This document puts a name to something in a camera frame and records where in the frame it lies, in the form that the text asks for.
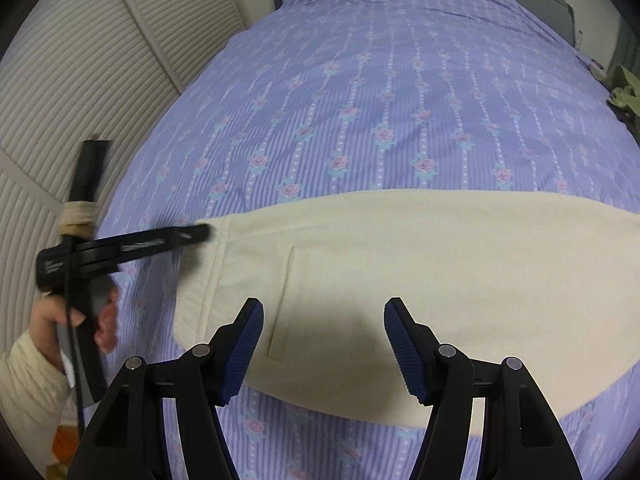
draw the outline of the pink rose print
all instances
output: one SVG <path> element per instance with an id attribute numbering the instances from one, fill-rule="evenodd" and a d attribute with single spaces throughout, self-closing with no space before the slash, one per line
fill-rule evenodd
<path id="1" fill-rule="evenodd" d="M 240 144 L 242 141 L 244 140 L 244 132 L 239 132 L 237 135 L 234 135 L 231 138 L 231 145 L 232 146 L 237 146 L 238 144 Z"/>
<path id="2" fill-rule="evenodd" d="M 293 182 L 285 182 L 278 188 L 278 202 L 291 202 L 300 198 L 302 186 Z"/>
<path id="3" fill-rule="evenodd" d="M 264 97 L 258 97 L 253 104 L 254 110 L 262 110 L 264 105 L 267 104 L 267 99 Z"/>
<path id="4" fill-rule="evenodd" d="M 385 103 L 390 103 L 394 100 L 396 94 L 394 94 L 391 90 L 385 90 L 380 94 L 380 99 L 382 99 Z"/>
<path id="5" fill-rule="evenodd" d="M 556 183 L 558 192 L 567 193 L 569 191 L 569 183 L 564 178 L 558 178 L 554 182 Z"/>
<path id="6" fill-rule="evenodd" d="M 339 155 L 332 158 L 327 166 L 329 167 L 329 175 L 334 177 L 342 177 L 347 172 L 347 164 L 349 163 L 349 157 L 346 155 Z"/>
<path id="7" fill-rule="evenodd" d="M 299 75 L 297 75 L 289 83 L 289 90 L 295 90 L 296 88 L 300 88 L 301 86 L 302 86 L 302 78 Z"/>
<path id="8" fill-rule="evenodd" d="M 220 200 L 228 190 L 229 184 L 226 184 L 225 182 L 217 182 L 211 188 L 209 197 L 212 200 Z"/>
<path id="9" fill-rule="evenodd" d="M 484 127 L 492 134 L 497 133 L 500 129 L 500 124 L 492 123 L 491 121 L 482 121 L 482 124 L 484 124 Z"/>
<path id="10" fill-rule="evenodd" d="M 338 73 L 338 64 L 335 61 L 330 61 L 329 63 L 325 63 L 322 67 L 325 76 L 332 76 Z"/>
<path id="11" fill-rule="evenodd" d="M 497 170 L 495 172 L 495 177 L 498 179 L 498 182 L 510 182 L 512 176 L 513 171 L 507 170 L 506 168 Z"/>
<path id="12" fill-rule="evenodd" d="M 337 449 L 338 458 L 347 464 L 354 464 L 360 459 L 360 450 L 356 447 L 340 446 Z"/>
<path id="13" fill-rule="evenodd" d="M 318 101 L 319 99 L 322 99 L 325 95 L 326 95 L 326 92 L 324 90 L 316 90 L 311 94 L 311 99 L 313 101 Z"/>
<path id="14" fill-rule="evenodd" d="M 201 158 L 198 162 L 196 162 L 193 173 L 196 175 L 201 175 L 204 172 L 204 169 L 207 167 L 208 162 L 209 161 L 206 158 Z"/>
<path id="15" fill-rule="evenodd" d="M 279 110 L 276 113 L 274 113 L 273 117 L 271 118 L 271 123 L 278 124 L 281 120 L 284 119 L 284 117 L 285 117 L 285 113 L 282 110 Z"/>
<path id="16" fill-rule="evenodd" d="M 376 145 L 383 150 L 388 150 L 396 143 L 396 133 L 389 128 L 379 126 L 374 130 L 374 133 L 376 138 Z"/>
<path id="17" fill-rule="evenodd" d="M 156 176 L 156 181 L 157 182 L 162 182 L 166 176 L 169 174 L 169 167 L 165 164 L 162 168 L 160 168 L 160 170 L 158 171 L 158 175 Z"/>
<path id="18" fill-rule="evenodd" d="M 574 118 L 571 117 L 571 115 L 569 115 L 566 110 L 562 113 L 562 118 L 564 119 L 564 122 L 569 126 L 574 125 Z"/>
<path id="19" fill-rule="evenodd" d="M 492 83 L 494 84 L 495 89 L 501 94 L 504 92 L 506 86 L 504 85 L 504 83 L 502 81 L 500 81 L 498 78 L 495 78 Z"/>
<path id="20" fill-rule="evenodd" d="M 524 150 L 522 150 L 522 156 L 527 160 L 534 160 L 536 158 L 536 150 L 525 148 Z"/>
<path id="21" fill-rule="evenodd" d="M 360 113 L 359 108 L 345 106 L 344 108 L 341 108 L 340 111 L 338 112 L 338 117 L 341 120 L 347 123 L 350 123 L 351 121 L 355 120 L 358 117 L 358 113 Z"/>
<path id="22" fill-rule="evenodd" d="M 499 189 L 508 191 L 513 187 L 513 171 L 505 168 L 503 164 L 496 165 L 494 169 L 494 177 L 497 180 Z"/>
<path id="23" fill-rule="evenodd" d="M 520 113 L 515 108 L 508 107 L 507 108 L 507 115 L 511 119 L 513 119 L 514 121 L 519 121 L 520 120 Z"/>
<path id="24" fill-rule="evenodd" d="M 306 480 L 307 476 L 302 469 L 287 470 L 287 480 Z"/>
<path id="25" fill-rule="evenodd" d="M 142 215 L 140 217 L 140 223 L 138 225 L 140 226 L 141 229 L 147 229 L 150 223 L 151 223 L 151 216 Z"/>
<path id="26" fill-rule="evenodd" d="M 471 135 L 463 132 L 462 130 L 456 131 L 456 133 L 453 135 L 453 139 L 457 142 L 460 148 L 465 151 L 470 150 L 474 146 L 474 144 L 471 142 Z"/>
<path id="27" fill-rule="evenodd" d="M 287 416 L 294 424 L 305 424 L 311 420 L 309 410 L 296 406 L 295 404 L 287 404 Z"/>
<path id="28" fill-rule="evenodd" d="M 436 161 L 432 158 L 418 157 L 414 160 L 414 170 L 418 177 L 423 179 L 431 179 L 436 174 Z"/>
<path id="29" fill-rule="evenodd" d="M 297 142 L 307 142 L 313 133 L 313 128 L 311 126 L 300 126 L 296 131 L 296 141 Z"/>
<path id="30" fill-rule="evenodd" d="M 358 77 L 358 76 L 354 76 L 351 79 L 349 79 L 349 83 L 352 84 L 353 86 L 360 86 L 360 85 L 364 85 L 364 83 L 366 83 L 367 80 L 364 79 L 363 77 Z"/>
<path id="31" fill-rule="evenodd" d="M 246 418 L 242 421 L 242 428 L 252 440 L 261 440 L 264 438 L 265 425 L 261 420 Z"/>
<path id="32" fill-rule="evenodd" d="M 447 96 L 447 101 L 449 101 L 449 106 L 451 108 L 453 108 L 454 110 L 458 111 L 458 110 L 462 109 L 462 103 L 460 102 L 460 99 L 455 97 L 455 95 L 449 94 Z"/>
<path id="33" fill-rule="evenodd" d="M 262 173 L 266 167 L 269 157 L 267 155 L 257 154 L 249 159 L 249 172 L 251 174 Z"/>
<path id="34" fill-rule="evenodd" d="M 433 117 L 433 112 L 431 110 L 418 110 L 414 114 L 414 119 L 419 123 L 423 123 L 424 121 L 428 121 Z"/>

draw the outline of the sleeve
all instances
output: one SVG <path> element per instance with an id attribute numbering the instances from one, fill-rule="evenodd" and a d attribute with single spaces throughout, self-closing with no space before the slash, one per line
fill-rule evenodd
<path id="1" fill-rule="evenodd" d="M 44 358 L 28 332 L 0 354 L 0 412 L 43 476 L 68 396 L 66 376 Z"/>

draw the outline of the bedspread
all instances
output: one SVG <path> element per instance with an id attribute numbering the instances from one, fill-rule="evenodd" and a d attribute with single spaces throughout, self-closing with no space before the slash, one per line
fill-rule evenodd
<path id="1" fill-rule="evenodd" d="M 606 97 L 514 0 L 286 0 L 162 118 L 99 235 L 365 189 L 542 190 L 639 212 L 640 150 Z M 162 254 L 115 276 L 111 373 L 133 354 L 180 355 L 178 264 Z M 603 478 L 640 427 L 639 370 L 561 421 L 585 480 Z M 423 434 L 248 388 L 220 417 L 244 480 L 407 478 Z M 171 413 L 167 435 L 174 478 L 186 478 Z M 479 443 L 470 439 L 465 479 Z"/>

